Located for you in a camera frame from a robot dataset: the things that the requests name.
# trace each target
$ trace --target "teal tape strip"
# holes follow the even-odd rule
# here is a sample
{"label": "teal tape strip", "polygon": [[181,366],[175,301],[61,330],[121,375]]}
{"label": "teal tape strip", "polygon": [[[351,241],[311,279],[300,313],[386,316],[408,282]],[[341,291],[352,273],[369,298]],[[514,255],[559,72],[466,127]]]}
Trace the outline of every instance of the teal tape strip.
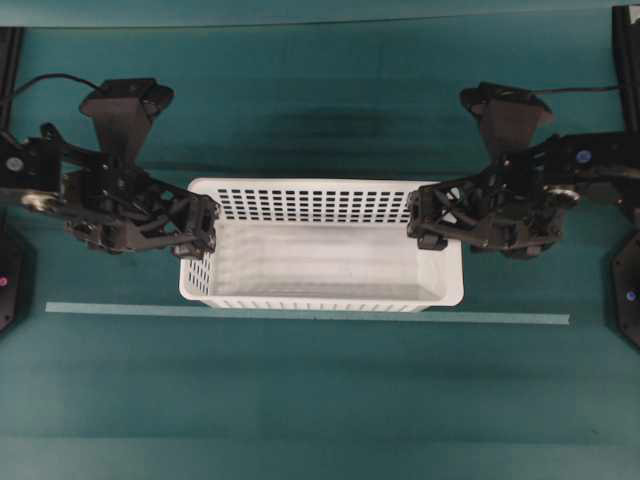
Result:
{"label": "teal tape strip", "polygon": [[[131,315],[149,317],[247,318],[247,310],[118,303],[47,302],[48,313]],[[251,310],[251,318],[300,320],[369,320],[386,322],[503,323],[521,325],[569,325],[569,314],[443,312],[323,312],[321,310]]]}

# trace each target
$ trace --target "white plastic basket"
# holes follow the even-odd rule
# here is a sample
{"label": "white plastic basket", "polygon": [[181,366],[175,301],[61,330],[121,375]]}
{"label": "white plastic basket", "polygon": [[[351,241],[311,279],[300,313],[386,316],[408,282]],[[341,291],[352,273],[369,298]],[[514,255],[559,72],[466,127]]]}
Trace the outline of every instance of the white plastic basket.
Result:
{"label": "white plastic basket", "polygon": [[458,241],[418,250],[409,192],[429,182],[199,178],[222,206],[216,253],[182,260],[180,293],[214,308],[412,312],[462,300]]}

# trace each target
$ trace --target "screw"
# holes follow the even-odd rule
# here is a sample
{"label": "screw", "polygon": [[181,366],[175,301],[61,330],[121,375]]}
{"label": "screw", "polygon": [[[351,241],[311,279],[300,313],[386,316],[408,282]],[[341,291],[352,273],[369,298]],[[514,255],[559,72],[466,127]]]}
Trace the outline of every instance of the screw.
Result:
{"label": "screw", "polygon": [[585,163],[589,163],[591,161],[591,152],[589,150],[580,150],[577,154],[576,154],[576,162],[578,162],[581,165],[584,165]]}
{"label": "screw", "polygon": [[19,172],[24,168],[24,162],[18,157],[10,157],[5,164],[12,172]]}

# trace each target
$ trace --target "green table surface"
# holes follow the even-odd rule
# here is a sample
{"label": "green table surface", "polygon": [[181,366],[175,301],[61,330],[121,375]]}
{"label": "green table surface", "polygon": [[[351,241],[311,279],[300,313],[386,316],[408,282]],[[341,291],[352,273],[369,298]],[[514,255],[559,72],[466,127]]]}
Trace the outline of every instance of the green table surface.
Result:
{"label": "green table surface", "polygon": [[[487,162],[460,88],[615,83],[610,35],[608,8],[30,29],[19,77],[172,86],[139,163],[181,185],[440,179]],[[14,103],[14,133],[52,121],[94,147],[85,94],[34,87]],[[615,93],[548,101],[557,121],[539,139],[622,128]],[[16,209],[9,225],[29,248],[22,319],[0,338],[2,479],[640,478],[640,354],[613,327],[608,267],[631,226],[612,207],[572,211],[565,240],[534,261],[465,249],[452,311],[569,314],[569,326],[47,313],[46,302],[190,303],[168,252],[89,252]]]}

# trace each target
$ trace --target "black cable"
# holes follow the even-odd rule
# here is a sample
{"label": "black cable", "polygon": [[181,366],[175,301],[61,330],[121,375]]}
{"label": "black cable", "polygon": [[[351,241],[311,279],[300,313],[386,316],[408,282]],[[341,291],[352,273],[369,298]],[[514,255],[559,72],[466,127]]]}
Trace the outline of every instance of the black cable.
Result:
{"label": "black cable", "polygon": [[552,93],[601,93],[611,92],[613,90],[620,90],[627,87],[640,87],[635,84],[623,84],[623,85],[608,85],[606,87],[565,87],[565,88],[544,88],[541,90],[531,90],[531,93],[535,95],[545,95]]}
{"label": "black cable", "polygon": [[65,80],[71,80],[73,82],[82,83],[84,85],[87,85],[87,86],[91,87],[94,90],[97,90],[99,92],[103,92],[104,93],[104,89],[102,89],[101,87],[99,87],[95,83],[90,82],[89,80],[85,80],[84,78],[76,77],[74,75],[69,75],[68,73],[46,73],[44,75],[38,75],[37,77],[33,77],[28,82],[23,83],[22,85],[20,85],[18,88],[16,88],[12,93],[7,95],[6,97],[0,98],[0,105],[6,105],[11,100],[16,98],[18,95],[20,95],[21,93],[25,92],[26,90],[28,90],[32,86],[34,86],[36,83],[41,82],[42,80],[49,80],[49,79],[52,79],[52,78],[63,78]]}

